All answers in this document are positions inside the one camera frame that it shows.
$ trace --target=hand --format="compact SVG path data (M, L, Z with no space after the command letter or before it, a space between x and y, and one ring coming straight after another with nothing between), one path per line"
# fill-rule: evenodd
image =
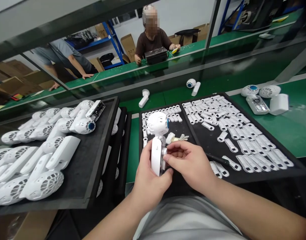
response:
M179 52L180 49L181 49L181 45L180 45L180 44L176 44L176 45L173 46L173 50L174 50L175 48L178 48L177 51Z
M54 85L48 90L49 92L53 89L57 89L58 87L60 87L60 85L56 82L54 82Z
M193 189L204 195L213 189L218 178L202 147L177 141L168 145L167 150L169 154L164 156L164 160L179 171Z
M82 78L85 79L87 77L92 77L92 76L94 76L94 74L86 74L85 73L85 74L82 75Z
M136 62L137 65L140 65L141 62L142 62L141 58L136 54L135 54L135 62Z
M150 163L152 140L143 148L136 171L132 202L137 208L143 209L143 214L154 209L161 201L163 194L172 183L173 169L168 169L162 176L157 176Z

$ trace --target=green workbench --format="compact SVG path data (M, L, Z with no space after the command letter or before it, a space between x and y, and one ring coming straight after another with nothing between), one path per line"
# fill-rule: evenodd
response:
M280 85L281 93L289 95L289 111L279 116L255 115L246 103L244 97L240 94L233 95L231 98L241 107L243 107L253 118L258 121L266 130L268 130L280 143L282 143L295 157L306 157L306 79L298 80ZM154 94L149 97L143 110L162 107L174 104L180 101L190 101L191 89L187 87L178 88L175 91L165 91ZM196 97L212 94L212 88L206 84L201 84L200 90ZM129 109L138 108L139 101L122 102L121 106L127 106ZM139 118L132 119L131 135L129 143L127 182L135 180L136 169L138 166L139 156Z
M296 12L290 13L289 17L286 20L284 20L282 22L278 22L278 23L273 23L271 28L280 27L280 26L287 25L287 24L290 24L290 23L296 21L297 18L299 17L299 15L300 15L301 11L302 10L298 10ZM287 32L289 27L290 27L290 25L288 27L284 27L283 32ZM249 36L249 37L244 39L243 41L237 41L237 42L233 42L233 43L231 42L231 43L223 44L221 46L215 46L215 45L218 45L218 44L222 44L222 43L225 43L225 42L228 42L228 41L236 40L236 39L247 37L247 36ZM122 65L122 66L119 66L119 67L116 67L116 68L112 68L112 69L97 73L93 77L87 78L85 80L81 79L81 78L76 79L74 81L68 82L67 86L71 89L77 88L76 89L77 91L82 91L82 92L87 92L87 91L92 90L92 89L99 89L99 92L100 92L101 87L112 84L113 82L120 82L120 81L123 81L125 79L135 77L135 76L140 76L140 75L146 74L147 72L148 73L149 72L154 72L154 71L159 70L159 69L170 68L172 66L175 67L177 65L181 66L180 63L192 61L192 58L198 59L198 58L201 58L201 56L203 56L205 54L206 55L207 54L213 54L215 52L219 52L219 51L226 50L226 49L229 49L229 48L237 47L238 45L247 44L247 43L255 41L257 39L258 39L258 34L257 33L232 31L232 32L229 32L229 33L225 33L225 34L222 34L222 35L219 35L219 36L212 37L210 46L211 47L215 46L215 47L210 48L210 49L205 50L205 51L200 51L198 53L192 54L192 56L187 55L187 54L195 52L197 50L203 49L205 47L205 40L181 47L181 51L179 53L174 54L174 56L170 53L169 54L169 59L171 60L172 58L175 58L174 60L163 62L163 63L152 65L152 66L148 66L146 60L144 59L140 66L137 66L135 64L135 62L132 62L132 63L129 63L129 64L125 64L125 65ZM14 107L14 106L19 105L19 104L36 101L40 98L53 96L53 95L56 95L58 93L62 93L63 91L65 91L65 90L62 87L59 87L58 89L53 90L51 92L43 91L41 94L39 94L37 96L34 96L34 97L32 96L33 94L31 94L30 96L27 96L25 99L23 99L19 102L9 101L8 103L5 104L5 107L3 107L2 110L5 110L5 109L10 108L10 107Z

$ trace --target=cardboard box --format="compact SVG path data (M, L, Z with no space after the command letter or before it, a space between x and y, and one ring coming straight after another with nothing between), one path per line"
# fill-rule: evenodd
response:
M122 56L123 56L123 60L124 60L125 62L130 63L130 59L128 58L127 55L125 55L125 54L123 53Z
M42 71L34 71L32 73L29 73L27 75L24 76L24 78L36 85L39 85L43 82L47 82L49 80L53 80L53 78L51 76L49 76L48 74L42 72Z
M197 33L197 42L206 39L207 33L209 32L209 27L210 27L209 23L195 27L195 29L200 30L200 32Z
M47 81L39 84L39 86L44 90L48 90L54 85L54 83L55 83L54 81Z
M18 60L11 60L11 61L6 62L6 64L8 64L9 66L15 68L22 75L27 75L27 74L33 72L33 70L31 70L24 63L22 63L21 61L18 61Z
M99 58L92 58L89 61L90 61L91 64L94 65L94 67L97 69L98 72L105 71L101 61L99 60Z
M185 36L183 38L183 46L191 44L193 41L193 36Z
M107 27L110 31L111 34L113 34L111 28L109 27L109 25L107 24ZM102 23L95 25L96 31L98 32L98 36L100 38L106 38L108 37L107 32L105 31L104 25Z
M120 39L121 43L123 44L123 47L125 49L126 55L128 56L129 60L131 62L135 61L135 51L136 47L132 38L131 34L128 34Z
M180 35L178 35L178 36L176 36L176 35L169 36L169 39L175 45L180 44L180 38L181 38Z
M11 77L20 77L23 76L21 72L19 72L16 68L8 65L7 63L0 62L0 71L3 74L9 75Z
M57 210L36 211L23 214L10 214L0 216L0 240L7 240L8 226L18 216L23 219L18 231L15 233L13 240L44 240L48 234L50 227L54 221Z
M23 78L19 79L18 77L4 80L3 83L0 84L0 88L10 95L19 93L23 96L42 90L40 86L32 84Z
M234 25L234 23L235 23L235 21L236 21L236 18L237 18L237 16L238 16L238 11L236 11L235 13L233 13L233 15L232 15L232 17L228 20L228 24L232 24L232 25Z

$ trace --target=white plastic casing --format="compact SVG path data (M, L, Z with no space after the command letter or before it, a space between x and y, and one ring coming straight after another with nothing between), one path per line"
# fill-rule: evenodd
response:
M86 113L87 113L87 110L84 110L84 109L81 109L81 110L78 112L78 114L77 114L77 116L75 117L75 119L74 119L72 125L71 125L70 128L69 128L69 130L70 130L71 132L77 133L77 132L75 131L75 125L76 125L76 123L79 122L79 120L81 120L81 119L83 119L83 118L86 117Z
M152 152L150 159L151 159L151 168L157 176L160 175L161 154L162 154L162 142L158 137L154 137L152 141Z
M42 173L39 178L29 184L26 198L30 201L44 199L56 192L64 182L64 175L58 170Z
M60 108L50 108L46 111L46 117L52 118L54 117L58 112L60 112Z
M37 164L37 161L45 155L42 146L40 146L34 155L27 161L27 163L20 170L20 174L29 174Z
M0 188L0 205L10 205L19 202L19 198L29 175L20 176L7 182Z
M138 103L138 106L139 106L140 108L143 108L147 101L148 101L148 95L145 95L145 96L141 99L141 101Z
M38 119L37 121L35 121L33 124L32 124L32 126L31 127L37 127L38 125L40 125L41 123L43 123L43 122L47 122L49 120L49 118L46 116L46 115L44 115L44 116L42 116L40 119Z
M195 81L195 79L193 79L193 78L187 80L187 82L186 82L186 86L187 86L188 88L193 88L193 87L195 87L195 84L196 84L196 81Z
M246 97L246 101L248 105L250 106L252 112L256 115L264 115L270 112L270 109L268 108L266 103L258 95L249 95Z
M107 153L106 153L106 158L105 158L105 163L104 163L104 167L103 167L103 171L102 171L102 175L105 173L106 165L107 165L107 162L108 162L111 150L112 150L112 147L108 146Z
M169 120L165 113L155 112L148 118L148 128L155 136L163 136L169 131Z
M29 147L1 176L0 182L8 181L14 174L19 173L28 160L34 155L38 147Z
M41 119L43 116L45 116L46 112L35 112L33 115L32 115L32 119L34 121L38 121L39 119Z
M78 104L78 106L70 113L70 117L71 118L74 118L77 116L77 114L79 113L79 111L81 109L84 109L84 110L89 110L92 106L93 106L94 102L91 101L91 100L84 100L82 101L80 104Z
M72 118L61 118L58 120L57 128L63 133L70 133L69 128L72 126L74 119Z
M114 126L113 126L113 130L112 130L112 134L111 134L111 135L116 134L116 133L117 133L117 131L118 131L118 126L117 126L116 124L114 124Z
M278 94L270 100L270 114L279 115L289 110L289 95Z
M259 95L263 98L271 98L278 95L281 92L281 88L276 85L265 86L260 90Z
M48 139L42 144L41 148L46 154L53 153L60 146L63 140L64 140L63 137L54 137L54 138Z
M38 126L29 136L29 138L35 140L45 140L53 130L53 127L54 126L50 124Z
M52 139L54 137L66 137L66 133L63 133L59 130L58 125L60 124L62 119L56 122L56 124L53 127L53 130L50 132L50 134L47 137L47 140Z
M61 113L62 111L59 111L58 113L56 113L54 117L48 120L48 124L55 124L59 119L61 119L62 118Z
M101 100L95 101L93 106L87 111L86 118L96 122L105 109L105 104Z
M82 118L75 124L75 132L79 134L89 134L95 130L96 124L93 120Z
M197 83L196 83L196 85L195 85L195 87L194 87L194 89L193 89L193 92L192 92L192 96L193 96L193 97L195 97L196 94L197 94L197 92L199 91L200 85L201 85L200 82L197 82Z
M19 141L22 143L28 143L33 141L33 139L29 138L29 136L33 133L34 128L28 128L24 130L20 130L15 137L15 141Z
M5 163L14 163L20 156L22 156L28 149L28 146L20 146L15 147L9 150L7 153L4 154L4 157L2 160L5 161Z
M27 122L25 122L24 124L20 125L18 130L23 130L25 128L30 128L30 127L32 127L34 122L35 122L35 120L31 118Z
M8 145L20 143L20 141L15 140L18 132L19 131L11 131L11 132L5 133L1 138L2 142Z
M79 145L80 139L74 136L64 138L60 146L54 152L52 158L48 161L46 167L54 169L60 162L69 162Z
M38 162L36 162L36 167L34 168L34 170L32 171L32 173L30 174L29 178L28 178L28 182L26 183L23 191L21 192L21 194L19 195L20 198L24 198L26 197L26 194L30 194L31 190L29 187L29 184L32 183L33 181L35 181L42 173L47 172L48 169L46 168L46 164L49 161L49 159L52 157L52 154L46 154L44 156L42 156Z
M70 114L74 111L74 108L62 108L60 114L63 118L71 118Z
M103 190L103 181L100 180L99 181L99 186L98 186L98 190L97 190L97 194L96 194L96 197L98 197L100 195L100 193L102 192Z
M47 125L49 121L49 117L42 117L38 122L37 127L42 126L42 125Z
M116 117L115 117L115 120L114 120L114 124L118 124L121 112L122 112L122 110L120 108L118 108L117 113L116 113Z
M247 97L249 95L256 95L260 89L256 85L247 85L242 89L241 95Z

